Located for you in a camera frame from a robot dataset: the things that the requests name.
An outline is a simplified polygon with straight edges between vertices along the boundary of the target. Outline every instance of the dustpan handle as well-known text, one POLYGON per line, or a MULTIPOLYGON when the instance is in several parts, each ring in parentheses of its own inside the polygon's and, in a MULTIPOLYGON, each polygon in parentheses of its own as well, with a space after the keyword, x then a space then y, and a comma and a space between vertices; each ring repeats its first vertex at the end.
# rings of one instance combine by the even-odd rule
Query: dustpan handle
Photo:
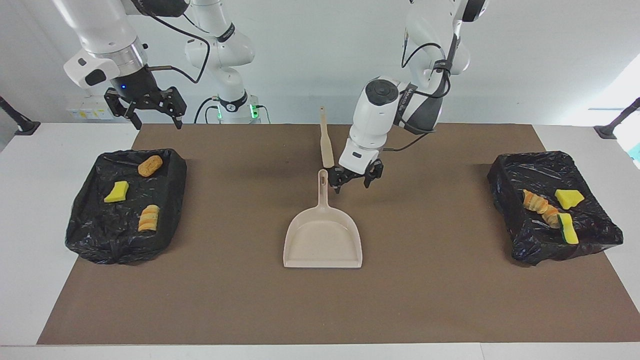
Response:
POLYGON ((329 207, 328 198, 329 173, 322 169, 318 172, 318 206, 322 208, 329 207))

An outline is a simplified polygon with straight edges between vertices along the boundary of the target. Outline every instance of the black pole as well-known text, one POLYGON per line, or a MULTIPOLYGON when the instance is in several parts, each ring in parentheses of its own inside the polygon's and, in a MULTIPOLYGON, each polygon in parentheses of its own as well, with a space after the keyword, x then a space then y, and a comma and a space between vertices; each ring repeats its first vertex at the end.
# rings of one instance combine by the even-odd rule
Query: black pole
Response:
POLYGON ((2 110, 4 110, 4 112, 6 112, 11 119, 18 124, 18 130, 15 132, 16 135, 31 135, 36 131, 36 129, 38 129, 38 126, 40 126, 39 121, 29 120, 29 118, 14 109, 13 106, 9 105, 9 103, 1 96, 0 108, 2 108, 2 110))
POLYGON ((629 115, 633 114, 634 111, 638 110, 638 108, 640 108, 640 97, 638 97, 636 101, 634 101, 634 103, 631 104, 631 106, 622 110, 620 115, 618 115, 618 117, 616 117, 616 119, 613 120, 611 124, 606 126, 594 126, 593 128, 596 129, 596 133, 598 133, 598 135, 600 135, 601 138, 615 140, 617 138, 616 138, 616 135, 613 135, 613 129, 615 129, 616 126, 622 124, 622 122, 626 118, 628 118, 629 115))

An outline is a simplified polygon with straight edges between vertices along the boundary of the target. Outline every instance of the brown table surface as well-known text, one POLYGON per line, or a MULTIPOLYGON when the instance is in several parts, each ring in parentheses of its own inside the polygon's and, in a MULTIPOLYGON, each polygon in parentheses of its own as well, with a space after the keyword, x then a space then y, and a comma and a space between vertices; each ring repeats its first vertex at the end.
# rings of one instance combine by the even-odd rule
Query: brown table surface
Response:
MULTIPOLYGON (((329 129, 337 157, 349 128, 329 129)), ((395 129, 388 145, 412 138, 395 129)), ((78 259, 39 344, 640 341, 604 253, 510 258, 486 174, 545 150, 531 126, 440 124, 385 153, 370 189, 331 194, 358 225, 359 270, 282 266, 289 222, 316 204, 318 126, 145 125, 134 143, 166 147, 189 167, 172 244, 137 265, 78 259)))

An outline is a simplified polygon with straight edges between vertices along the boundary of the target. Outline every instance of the black plastic bag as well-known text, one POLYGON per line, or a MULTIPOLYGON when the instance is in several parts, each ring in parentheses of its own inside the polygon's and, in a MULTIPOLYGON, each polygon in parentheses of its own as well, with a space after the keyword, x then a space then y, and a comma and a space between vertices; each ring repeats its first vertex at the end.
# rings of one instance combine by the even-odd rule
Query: black plastic bag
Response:
POLYGON ((595 254, 622 244, 622 231, 595 199, 573 159, 561 151, 500 155, 487 175, 495 207, 504 216, 513 240, 511 256, 537 265, 546 259, 566 260, 595 254), (570 213, 578 235, 578 245, 567 244, 559 229, 552 229, 541 215, 526 210, 522 190, 549 201, 561 212, 570 213), (556 199, 557 189, 579 190, 584 200, 563 210, 556 199))
POLYGON ((74 201, 65 245, 98 264, 150 260, 164 250, 182 211, 187 164, 173 149, 116 151, 98 156, 74 201), (159 155, 163 165, 151 177, 138 165, 159 155), (127 181, 127 199, 107 204, 116 181, 127 181), (160 207, 157 231, 138 232, 140 214, 148 205, 160 207))

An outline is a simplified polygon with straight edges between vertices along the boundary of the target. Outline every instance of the beige dustpan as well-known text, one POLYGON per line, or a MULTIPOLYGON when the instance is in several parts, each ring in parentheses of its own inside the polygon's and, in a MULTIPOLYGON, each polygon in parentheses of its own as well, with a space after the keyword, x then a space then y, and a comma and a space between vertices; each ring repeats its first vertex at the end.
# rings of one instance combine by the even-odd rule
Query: beige dustpan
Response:
POLYGON ((318 205, 298 214, 287 230, 282 259, 287 268, 360 268, 358 228, 345 212, 329 206, 328 173, 318 172, 318 205))

